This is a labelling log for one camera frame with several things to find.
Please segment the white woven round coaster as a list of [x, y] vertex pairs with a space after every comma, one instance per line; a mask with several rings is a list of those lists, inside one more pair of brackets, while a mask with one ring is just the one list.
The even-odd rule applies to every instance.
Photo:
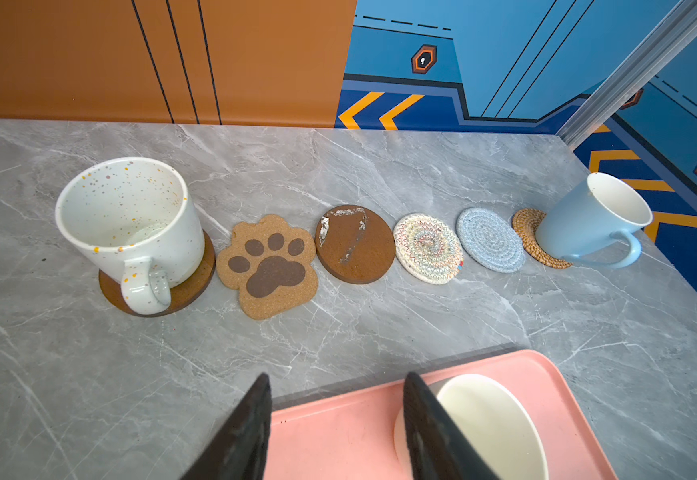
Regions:
[[435, 217], [421, 213], [406, 215], [395, 224], [393, 238], [402, 267], [423, 282], [446, 284], [464, 266], [458, 237]]

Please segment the tan wicker round coaster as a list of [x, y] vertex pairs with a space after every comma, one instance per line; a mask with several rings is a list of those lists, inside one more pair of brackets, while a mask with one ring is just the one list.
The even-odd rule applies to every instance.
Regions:
[[522, 208], [511, 218], [511, 226], [521, 239], [524, 250], [539, 263], [554, 268], [567, 269], [570, 262], [557, 259], [546, 253], [536, 240], [536, 230], [544, 220], [546, 213], [534, 208]]

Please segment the paw shaped cork coaster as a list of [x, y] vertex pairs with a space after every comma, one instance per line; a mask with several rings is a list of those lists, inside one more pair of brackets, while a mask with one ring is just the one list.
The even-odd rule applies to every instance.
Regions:
[[256, 224], [234, 226], [230, 246], [216, 257], [216, 272], [224, 286], [238, 292], [244, 314], [266, 320], [314, 298], [314, 257], [316, 246], [308, 231], [270, 214]]

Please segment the white mug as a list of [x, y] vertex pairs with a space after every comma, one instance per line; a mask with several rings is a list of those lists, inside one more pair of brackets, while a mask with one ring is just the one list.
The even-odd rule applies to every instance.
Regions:
[[[502, 384], [484, 375], [463, 374], [426, 385], [497, 479], [549, 477], [534, 423]], [[399, 463], [412, 478], [403, 404], [394, 425], [394, 447]]]
[[188, 184], [172, 166], [150, 158], [116, 158], [78, 174], [56, 202], [56, 225], [140, 315], [166, 311], [172, 288], [204, 257]]

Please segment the dark brown rimmed coaster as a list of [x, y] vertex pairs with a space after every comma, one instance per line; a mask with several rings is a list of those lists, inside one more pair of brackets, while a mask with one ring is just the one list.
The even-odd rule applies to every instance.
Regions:
[[314, 233], [316, 254], [334, 277], [351, 284], [380, 280], [395, 258], [388, 224], [372, 210], [340, 205], [324, 213]]

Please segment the light blue mug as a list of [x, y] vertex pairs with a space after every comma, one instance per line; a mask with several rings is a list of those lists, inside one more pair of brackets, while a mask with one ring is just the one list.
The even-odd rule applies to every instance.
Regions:
[[[638, 260], [642, 245], [634, 233], [653, 221], [647, 202], [627, 183], [609, 174], [589, 174], [540, 222], [539, 247], [550, 256], [577, 265], [620, 269]], [[612, 263], [585, 260], [622, 239], [628, 254]]]

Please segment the blue grey woven coaster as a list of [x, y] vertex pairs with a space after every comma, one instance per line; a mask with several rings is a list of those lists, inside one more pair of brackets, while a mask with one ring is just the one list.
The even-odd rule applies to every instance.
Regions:
[[456, 234], [465, 252], [483, 267], [499, 272], [518, 272], [525, 263], [518, 234], [496, 213], [467, 208], [456, 221]]

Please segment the plain brown round coaster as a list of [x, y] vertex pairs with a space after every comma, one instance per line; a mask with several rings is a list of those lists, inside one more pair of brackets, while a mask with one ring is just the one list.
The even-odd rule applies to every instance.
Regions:
[[212, 275], [214, 275], [214, 268], [216, 268], [216, 252], [214, 251], [210, 236], [204, 232], [204, 255], [202, 255], [202, 261], [200, 261], [198, 269], [196, 269], [194, 274], [190, 275], [186, 281], [182, 282], [182, 284], [170, 289], [172, 303], [170, 303], [168, 309], [146, 316], [144, 316], [144, 314], [138, 314], [130, 309], [130, 306], [128, 306], [126, 300], [124, 300], [124, 296], [122, 296], [122, 292], [120, 292], [120, 284], [106, 275], [102, 270], [98, 271], [98, 283], [100, 284], [102, 295], [110, 304], [120, 311], [128, 315], [154, 318], [180, 311], [194, 302], [196, 298], [204, 293], [208, 285], [210, 285], [210, 280], [212, 280]]

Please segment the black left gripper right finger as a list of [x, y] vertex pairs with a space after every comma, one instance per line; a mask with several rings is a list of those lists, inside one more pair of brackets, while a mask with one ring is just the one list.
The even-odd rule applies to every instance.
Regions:
[[498, 478], [414, 372], [404, 380], [403, 419], [413, 479]]

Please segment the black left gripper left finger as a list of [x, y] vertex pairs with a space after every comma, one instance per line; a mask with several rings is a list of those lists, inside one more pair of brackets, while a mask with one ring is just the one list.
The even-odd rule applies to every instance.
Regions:
[[182, 480], [264, 478], [270, 426], [272, 388], [262, 373]]

